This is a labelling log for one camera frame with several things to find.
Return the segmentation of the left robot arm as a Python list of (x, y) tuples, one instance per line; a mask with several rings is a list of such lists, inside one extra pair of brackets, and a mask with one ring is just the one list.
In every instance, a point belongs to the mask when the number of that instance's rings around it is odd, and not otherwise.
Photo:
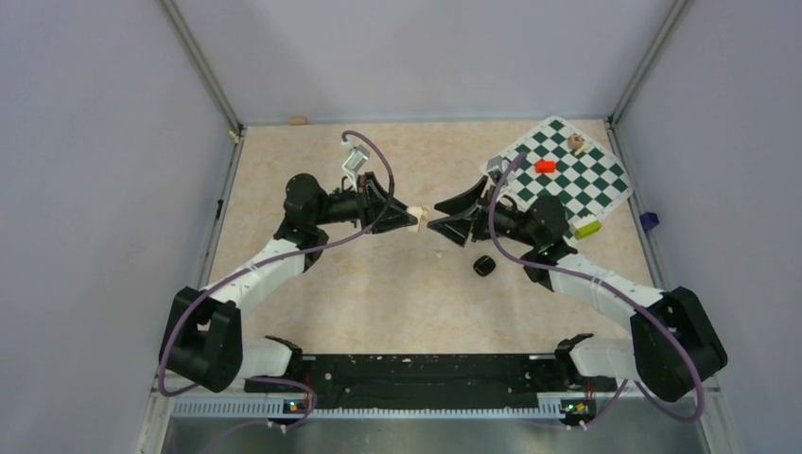
[(398, 201), (372, 172), (354, 186), (328, 193), (310, 174), (289, 179), (284, 217), (261, 251), (206, 288), (185, 287), (174, 297), (159, 353), (157, 383), (172, 372), (191, 387), (221, 392), (245, 361), (242, 321), (287, 280), (308, 271), (337, 247), (324, 226), (351, 222), (360, 236), (417, 227), (422, 212)]

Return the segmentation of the white earbud charging case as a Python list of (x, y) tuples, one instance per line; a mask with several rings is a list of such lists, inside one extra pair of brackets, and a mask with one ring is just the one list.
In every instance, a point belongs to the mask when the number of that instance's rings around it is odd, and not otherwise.
[(418, 233), (422, 228), (426, 227), (430, 210), (426, 206), (409, 206), (407, 213), (414, 218), (414, 223), (406, 227), (406, 230), (413, 233)]

